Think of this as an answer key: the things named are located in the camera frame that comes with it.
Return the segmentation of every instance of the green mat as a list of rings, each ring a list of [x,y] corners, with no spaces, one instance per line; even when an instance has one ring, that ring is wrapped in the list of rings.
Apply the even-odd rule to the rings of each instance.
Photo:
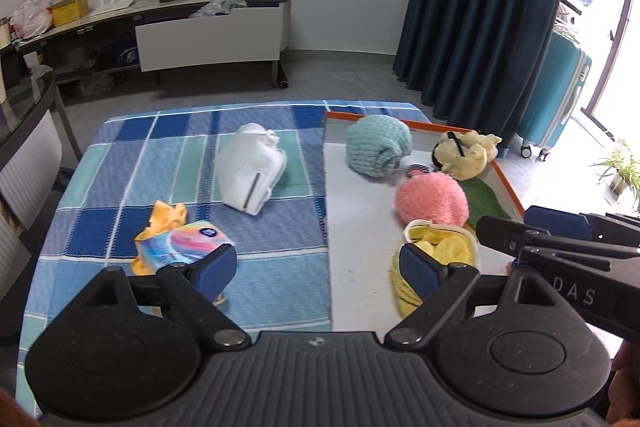
[[[471,178],[458,183],[466,194],[466,201],[469,204],[469,220],[467,222],[472,229],[476,229],[476,224],[482,216],[511,219],[511,216],[498,203],[494,190],[480,178]]]

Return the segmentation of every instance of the orange cloth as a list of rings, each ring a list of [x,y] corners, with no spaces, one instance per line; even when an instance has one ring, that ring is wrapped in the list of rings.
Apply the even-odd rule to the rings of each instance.
[[[187,208],[182,203],[177,203],[174,207],[164,201],[156,200],[149,216],[149,226],[145,227],[145,230],[140,232],[133,241],[143,241],[159,233],[175,230],[186,222]],[[142,263],[140,254],[131,262],[131,270],[135,275],[153,275],[153,272]]]

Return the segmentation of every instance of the plaid tablecloth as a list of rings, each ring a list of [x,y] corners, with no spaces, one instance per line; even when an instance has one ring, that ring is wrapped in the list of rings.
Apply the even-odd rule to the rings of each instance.
[[[47,233],[24,312],[17,400],[37,414],[24,359],[37,336],[104,266],[130,274],[133,237],[156,200],[185,203],[231,237],[238,272],[221,309],[248,332],[331,328],[324,229],[322,124],[327,110],[426,121],[408,103],[275,102],[167,110],[111,118],[86,150]],[[287,169],[258,216],[225,206],[214,162],[241,125],[276,130]]]

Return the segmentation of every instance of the teal suitcase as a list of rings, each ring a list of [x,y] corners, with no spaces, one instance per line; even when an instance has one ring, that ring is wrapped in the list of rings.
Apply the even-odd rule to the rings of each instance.
[[[591,69],[591,57],[561,26],[556,26],[546,51],[540,76],[531,95],[518,135],[520,154],[529,158],[531,146],[540,147],[544,161],[571,118]]]

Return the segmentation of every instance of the human hand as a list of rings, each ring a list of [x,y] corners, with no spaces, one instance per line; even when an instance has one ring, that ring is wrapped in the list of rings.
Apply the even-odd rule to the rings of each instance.
[[[27,415],[14,399],[0,389],[0,427],[40,427]]]
[[[640,406],[640,383],[633,376],[634,345],[624,341],[611,363],[616,374],[609,386],[609,412],[607,423],[615,427],[640,427],[640,421],[630,420],[635,409]]]

